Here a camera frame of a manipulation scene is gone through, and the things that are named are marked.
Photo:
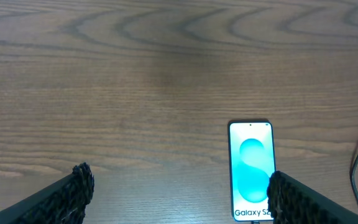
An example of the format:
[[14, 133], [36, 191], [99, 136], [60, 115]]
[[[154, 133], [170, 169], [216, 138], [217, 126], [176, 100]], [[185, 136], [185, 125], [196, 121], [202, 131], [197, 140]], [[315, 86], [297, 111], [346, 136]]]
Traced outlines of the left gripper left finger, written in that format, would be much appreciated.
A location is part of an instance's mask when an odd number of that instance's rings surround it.
[[0, 211], [0, 224], [82, 224], [94, 193], [87, 163], [70, 175]]

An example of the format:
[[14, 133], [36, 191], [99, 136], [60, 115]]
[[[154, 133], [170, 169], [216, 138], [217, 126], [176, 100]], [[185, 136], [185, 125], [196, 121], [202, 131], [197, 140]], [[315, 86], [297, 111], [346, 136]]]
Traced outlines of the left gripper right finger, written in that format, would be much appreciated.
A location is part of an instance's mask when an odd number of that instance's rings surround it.
[[358, 215], [276, 171], [267, 188], [268, 211], [274, 224], [358, 224]]

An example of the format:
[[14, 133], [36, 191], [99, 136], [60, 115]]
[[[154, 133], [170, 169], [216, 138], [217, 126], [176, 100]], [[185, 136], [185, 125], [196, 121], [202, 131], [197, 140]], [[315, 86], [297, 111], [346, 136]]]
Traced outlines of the blue Galaxy smartphone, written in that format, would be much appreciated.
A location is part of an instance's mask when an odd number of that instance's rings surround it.
[[237, 222], [265, 222], [267, 188], [276, 171], [273, 126], [267, 119], [234, 119], [227, 124], [231, 214]]

